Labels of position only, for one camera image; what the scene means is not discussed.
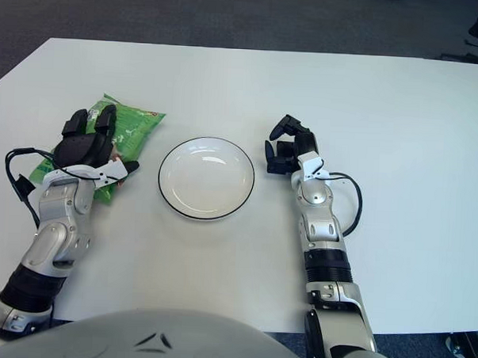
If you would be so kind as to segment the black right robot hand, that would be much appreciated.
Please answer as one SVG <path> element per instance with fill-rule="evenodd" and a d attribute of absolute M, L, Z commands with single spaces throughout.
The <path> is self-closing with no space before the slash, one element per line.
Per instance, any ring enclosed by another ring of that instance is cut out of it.
<path fill-rule="evenodd" d="M 291 174 L 297 171 L 298 156 L 318 152 L 315 135 L 293 116 L 284 116 L 264 144 L 267 173 Z"/>

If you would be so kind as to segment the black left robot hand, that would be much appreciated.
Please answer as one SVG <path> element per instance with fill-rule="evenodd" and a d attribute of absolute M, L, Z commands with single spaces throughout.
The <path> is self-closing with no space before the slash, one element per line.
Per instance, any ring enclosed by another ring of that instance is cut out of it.
<path fill-rule="evenodd" d="M 94 122 L 94 132 L 87 133 L 88 112 L 79 109 L 63 125 L 62 140 L 54 149 L 51 160 L 55 168 L 76 165 L 93 168 L 104 166 L 112 157 L 117 108 L 106 105 Z"/>

